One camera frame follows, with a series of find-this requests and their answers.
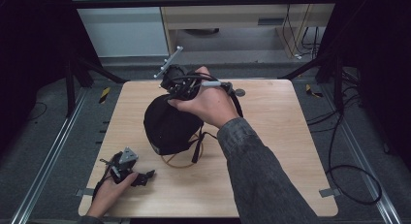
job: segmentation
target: black device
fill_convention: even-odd
[[[102,179],[97,183],[96,188],[94,189],[93,200],[99,188],[107,179],[106,175],[109,171],[114,182],[118,184],[133,172],[133,167],[136,164],[138,158],[139,156],[134,153],[133,150],[130,149],[130,147],[126,146],[124,151],[120,151],[114,154],[110,161],[100,159],[101,162],[104,162],[107,165],[107,168]],[[146,174],[139,173],[131,186],[145,186],[148,183],[148,179],[154,176],[154,173],[155,170],[152,170]]]
[[[160,86],[166,89],[169,99],[192,100],[199,93],[202,77],[180,65],[171,65],[163,75]]]

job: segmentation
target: metal rod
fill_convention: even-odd
[[[353,0],[80,0],[71,2],[48,2],[47,6],[75,9],[147,8],[180,6],[229,6],[273,4],[332,4]]]
[[[166,73],[167,69],[169,69],[170,65],[172,64],[173,59],[179,53],[181,53],[182,50],[183,50],[183,47],[177,47],[177,51],[175,53],[173,53],[173,55],[171,55],[169,59],[166,59],[166,63],[162,67],[160,67],[160,72],[157,75],[154,75],[154,78],[158,78],[159,76]]]
[[[24,224],[27,222],[33,207],[36,205],[37,200],[40,197],[40,194],[43,191],[43,188],[46,185],[48,176],[50,175],[52,169],[54,168],[54,164],[57,161],[58,155],[61,152],[61,149],[66,142],[69,133],[79,115],[79,111],[82,107],[84,97],[87,94],[87,90],[82,88],[79,93],[79,97],[77,100],[77,107],[74,109],[73,114],[66,118],[63,123],[63,126],[60,129],[56,139],[54,140],[53,145],[51,146],[50,151],[45,159],[45,162],[42,165],[42,168],[36,175],[33,183],[29,191],[27,192],[24,200],[21,202],[20,206],[18,207],[15,215],[12,218],[13,224]]]

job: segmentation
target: wooden table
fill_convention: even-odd
[[[322,198],[319,190],[329,188],[324,169],[311,139],[293,85],[288,80],[230,80],[246,94],[239,97],[244,117],[263,143],[277,156],[284,171],[319,216],[334,216],[333,197]],[[134,171],[156,175],[146,187],[130,187],[109,211],[121,217],[237,217],[226,159],[214,138],[206,136],[203,156],[196,165],[178,169],[165,164],[149,144],[143,116],[147,106],[166,91],[160,81],[129,81],[122,88],[111,123],[96,159],[87,187],[94,188],[104,173],[101,158],[110,160],[125,146],[139,155]],[[216,135],[215,127],[205,131]],[[187,165],[192,151],[178,154],[171,164]],[[83,196],[79,214],[91,204]]]

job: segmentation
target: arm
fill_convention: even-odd
[[[208,74],[202,67],[198,72]],[[180,111],[219,128],[241,223],[318,223],[318,217],[288,179],[273,152],[238,117],[222,88],[201,87],[190,101],[171,100]]]
[[[319,223],[272,151],[243,118],[218,132],[242,223]]]
[[[122,182],[116,184],[111,177],[106,178],[99,188],[91,207],[85,216],[79,220],[79,224],[103,224],[101,218],[111,208],[121,194],[133,183],[138,173],[129,174]]]

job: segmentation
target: gray floor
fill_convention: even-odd
[[[182,31],[178,35],[178,40],[179,44],[184,46],[184,52],[180,55],[178,63],[188,68],[207,65],[211,73],[219,79],[274,79],[294,71],[300,64],[310,60],[310,55],[306,55],[302,60],[287,58],[282,47],[279,47],[281,45],[276,34],[270,34],[272,32],[273,30],[268,28],[237,31],[220,29],[220,33],[215,35],[192,35]],[[159,65],[161,63],[153,63],[151,66],[144,63],[128,67],[111,65],[107,69],[128,80],[152,80],[152,76],[159,70]],[[311,84],[314,92],[326,93],[331,86],[327,83],[316,84],[312,78],[315,72],[316,70],[312,69],[293,81],[307,120],[332,111],[327,98],[317,98],[305,92],[307,83]],[[121,91],[121,84],[115,84],[94,73],[92,75],[95,83],[91,88],[77,86],[77,94],[83,91],[86,93],[84,105],[31,212],[31,220],[75,221],[79,217],[80,197],[75,196],[75,192],[78,188],[84,188],[88,181],[100,148],[99,142],[104,139],[104,133],[100,131],[108,128],[105,121],[111,119]],[[108,99],[105,104],[99,104],[100,95],[108,86],[111,88]],[[355,94],[355,90],[349,90],[345,99]],[[42,88],[38,93],[38,102],[29,118],[38,115],[39,117],[26,122],[14,140],[10,155],[1,163],[0,219],[3,220],[10,219],[15,213],[65,121],[67,108],[64,80]],[[359,105],[361,102],[355,100],[346,109],[345,120],[349,123],[356,141],[377,174],[402,223],[411,223],[411,174],[398,156],[384,153],[383,142],[375,131],[366,109]],[[310,126],[310,130],[329,129],[335,122],[336,118],[333,117],[321,124]],[[313,132],[312,138],[326,169],[332,131]],[[341,128],[338,128],[335,137],[332,163],[356,164]],[[335,176],[341,186],[354,197],[371,199],[364,177],[358,172],[338,170],[335,171]],[[385,223],[377,206],[359,205],[346,196],[338,196],[335,199],[339,213],[335,217],[322,218],[324,223]]]

